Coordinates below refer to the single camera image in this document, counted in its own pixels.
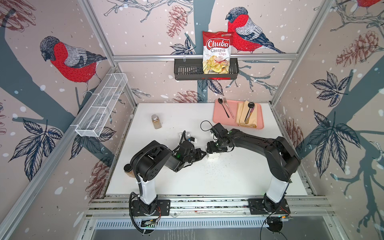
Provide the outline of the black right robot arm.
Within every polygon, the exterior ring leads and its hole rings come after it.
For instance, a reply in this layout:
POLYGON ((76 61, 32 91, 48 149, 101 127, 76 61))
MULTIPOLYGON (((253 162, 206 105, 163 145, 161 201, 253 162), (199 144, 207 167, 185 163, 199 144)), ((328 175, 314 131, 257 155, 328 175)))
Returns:
POLYGON ((288 141, 283 137, 276 139, 257 137, 238 129, 228 131, 220 124, 212 127, 210 132, 216 140, 207 143, 209 154, 224 153, 228 148, 243 148, 267 159, 272 178, 264 194, 263 205, 267 213, 277 212, 283 203, 291 176, 301 164, 288 141))

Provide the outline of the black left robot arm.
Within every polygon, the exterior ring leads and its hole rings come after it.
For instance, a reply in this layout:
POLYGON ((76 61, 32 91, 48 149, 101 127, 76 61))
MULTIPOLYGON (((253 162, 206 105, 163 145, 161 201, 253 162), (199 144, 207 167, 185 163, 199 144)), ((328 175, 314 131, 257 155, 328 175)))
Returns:
POLYGON ((163 167, 177 173, 201 161, 206 155, 205 151, 196 149, 190 141, 181 142, 174 150, 152 141, 136 153, 131 159, 131 166, 139 185, 139 206, 144 213, 153 214, 157 208, 155 177, 163 167))

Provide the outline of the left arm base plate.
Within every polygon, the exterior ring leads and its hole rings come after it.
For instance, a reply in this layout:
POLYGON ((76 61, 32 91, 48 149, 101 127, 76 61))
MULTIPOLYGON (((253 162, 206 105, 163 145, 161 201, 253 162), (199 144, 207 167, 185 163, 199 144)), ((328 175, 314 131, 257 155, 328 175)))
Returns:
POLYGON ((170 200, 154 200, 151 204, 146 205, 143 201, 134 199, 129 203, 129 209, 133 217, 168 216, 170 208, 170 200))

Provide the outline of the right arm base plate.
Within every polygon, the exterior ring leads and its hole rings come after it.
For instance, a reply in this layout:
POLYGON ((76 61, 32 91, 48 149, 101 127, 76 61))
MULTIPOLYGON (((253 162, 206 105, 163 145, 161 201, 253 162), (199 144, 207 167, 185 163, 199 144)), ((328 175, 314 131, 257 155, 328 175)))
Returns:
POLYGON ((282 199, 279 203, 261 198, 248 199, 248 207, 251 215, 290 215, 291 211, 286 199, 282 199))

